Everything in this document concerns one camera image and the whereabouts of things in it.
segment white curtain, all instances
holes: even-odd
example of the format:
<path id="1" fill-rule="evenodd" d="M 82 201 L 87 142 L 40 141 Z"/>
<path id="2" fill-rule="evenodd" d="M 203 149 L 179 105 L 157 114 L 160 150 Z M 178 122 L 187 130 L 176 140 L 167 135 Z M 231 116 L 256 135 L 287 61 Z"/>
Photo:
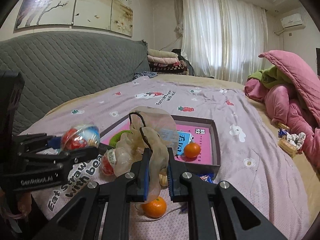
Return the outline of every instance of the white curtain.
<path id="1" fill-rule="evenodd" d="M 183 35 L 183 0 L 174 0 L 175 14 L 178 25 L 176 31 L 179 35 Z"/>
<path id="2" fill-rule="evenodd" d="M 181 54 L 195 75 L 244 84 L 264 67 L 267 50 L 265 10 L 239 0 L 183 0 Z"/>

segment transparent plastic bag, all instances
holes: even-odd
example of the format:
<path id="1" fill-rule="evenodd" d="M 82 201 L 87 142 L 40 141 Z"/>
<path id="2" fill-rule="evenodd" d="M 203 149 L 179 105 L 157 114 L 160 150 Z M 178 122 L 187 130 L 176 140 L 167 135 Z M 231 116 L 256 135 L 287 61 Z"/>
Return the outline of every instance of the transparent plastic bag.
<path id="1" fill-rule="evenodd" d="M 151 148 L 149 162 L 149 194 L 146 202 L 159 196 L 159 174 L 166 176 L 169 161 L 167 147 L 177 154 L 179 135 L 176 123 L 166 111 L 139 106 L 129 113 L 131 133 L 123 133 L 116 144 L 114 174 L 120 176 L 130 171 L 132 163 L 142 159 L 145 148 Z"/>

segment green blanket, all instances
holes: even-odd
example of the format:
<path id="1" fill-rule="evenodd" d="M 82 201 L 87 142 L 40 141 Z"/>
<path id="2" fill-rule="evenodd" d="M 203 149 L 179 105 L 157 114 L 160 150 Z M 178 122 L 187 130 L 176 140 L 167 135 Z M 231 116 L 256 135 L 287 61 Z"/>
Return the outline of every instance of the green blanket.
<path id="1" fill-rule="evenodd" d="M 258 79 L 266 88 L 271 89 L 276 85 L 292 84 L 290 78 L 283 74 L 276 66 L 261 69 L 248 77 Z"/>

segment metal screw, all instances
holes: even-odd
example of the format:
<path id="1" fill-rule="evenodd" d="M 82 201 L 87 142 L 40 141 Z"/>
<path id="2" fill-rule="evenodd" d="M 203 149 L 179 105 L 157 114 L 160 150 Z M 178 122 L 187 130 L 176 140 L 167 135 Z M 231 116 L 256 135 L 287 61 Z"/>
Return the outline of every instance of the metal screw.
<path id="1" fill-rule="evenodd" d="M 182 177 L 185 179 L 190 179 L 192 177 L 192 174 L 190 172 L 184 172 L 182 173 Z"/>
<path id="2" fill-rule="evenodd" d="M 95 181 L 89 182 L 88 183 L 88 188 L 96 188 L 98 186 L 98 183 Z"/>
<path id="3" fill-rule="evenodd" d="M 227 181 L 222 181 L 222 182 L 220 182 L 220 187 L 222 187 L 222 188 L 228 188 L 228 187 L 230 187 L 230 184 L 229 184 L 229 182 L 227 182 Z"/>
<path id="4" fill-rule="evenodd" d="M 127 173 L 125 174 L 125 177 L 126 177 L 127 179 L 133 179 L 133 178 L 134 178 L 134 173 L 133 173 L 133 172 L 127 172 Z"/>

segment quilted sofa cover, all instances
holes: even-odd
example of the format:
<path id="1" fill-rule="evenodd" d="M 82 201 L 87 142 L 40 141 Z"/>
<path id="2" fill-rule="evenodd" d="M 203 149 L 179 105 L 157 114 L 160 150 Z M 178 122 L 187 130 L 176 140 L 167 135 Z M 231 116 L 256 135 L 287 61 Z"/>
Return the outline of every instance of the quilted sofa cover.
<path id="1" fill-rule="evenodd" d="M 132 81 L 149 71 L 147 44 L 88 32 L 41 32 L 0 42 L 0 70 L 20 71 L 19 134 L 71 99 Z"/>

